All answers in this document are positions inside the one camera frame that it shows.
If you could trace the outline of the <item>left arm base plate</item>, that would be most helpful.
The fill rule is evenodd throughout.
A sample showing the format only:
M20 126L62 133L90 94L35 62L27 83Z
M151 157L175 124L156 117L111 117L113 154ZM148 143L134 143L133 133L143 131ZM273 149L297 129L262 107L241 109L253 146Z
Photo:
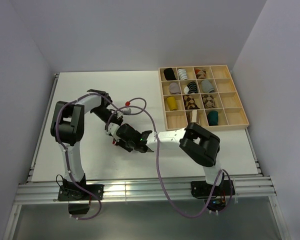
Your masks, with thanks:
M66 201L87 201L87 200L102 200L104 193L103 184L83 184L77 182L77 187L73 182L66 181L59 188L57 200L60 202Z

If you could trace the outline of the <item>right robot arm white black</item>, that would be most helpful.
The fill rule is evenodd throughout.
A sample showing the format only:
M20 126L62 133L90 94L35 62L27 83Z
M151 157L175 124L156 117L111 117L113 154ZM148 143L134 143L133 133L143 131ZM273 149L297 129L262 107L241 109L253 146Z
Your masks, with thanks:
M182 150L203 167L206 189L210 194L217 195L224 188L222 168L217 161L221 140L195 122L177 130L147 130L142 133L125 123L116 130L113 137L115 144L128 152L155 153L159 156L160 150Z

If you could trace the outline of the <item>dark green reindeer sock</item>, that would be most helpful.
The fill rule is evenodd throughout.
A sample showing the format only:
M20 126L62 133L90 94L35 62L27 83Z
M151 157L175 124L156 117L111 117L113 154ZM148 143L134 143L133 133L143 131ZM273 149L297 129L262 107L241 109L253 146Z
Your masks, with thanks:
M209 126L219 125L219 113L217 111L215 110L209 111L206 117Z

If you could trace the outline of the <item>brown striped sock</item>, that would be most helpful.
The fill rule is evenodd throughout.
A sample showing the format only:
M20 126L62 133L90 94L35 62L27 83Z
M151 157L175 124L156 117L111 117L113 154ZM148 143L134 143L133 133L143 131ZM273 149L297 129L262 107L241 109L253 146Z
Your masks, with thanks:
M198 111L196 109L189 112L188 122L189 123L196 123L196 124L200 123L200 121L198 119Z

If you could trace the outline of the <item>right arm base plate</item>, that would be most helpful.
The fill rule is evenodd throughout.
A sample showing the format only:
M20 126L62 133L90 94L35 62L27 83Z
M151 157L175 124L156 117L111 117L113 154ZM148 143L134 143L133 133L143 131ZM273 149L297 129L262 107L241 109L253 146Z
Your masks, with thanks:
M207 200L210 196L212 185L207 184L206 181L191 181L191 195L196 199L205 199ZM229 197L231 194L234 195L235 187L233 181L224 180L219 186L215 186L212 199L217 197L226 196Z

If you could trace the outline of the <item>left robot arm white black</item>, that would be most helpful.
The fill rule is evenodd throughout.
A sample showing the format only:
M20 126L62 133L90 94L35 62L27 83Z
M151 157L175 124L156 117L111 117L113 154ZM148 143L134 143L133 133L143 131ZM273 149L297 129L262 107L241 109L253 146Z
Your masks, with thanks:
M80 154L80 143L85 131L85 114L93 113L99 117L106 124L106 134L118 140L116 132L123 123L123 117L120 113L113 113L108 109L112 103L107 92L90 89L77 100L58 101L55 105L50 134L63 152L64 183L73 183L69 194L76 200L85 198L88 193Z

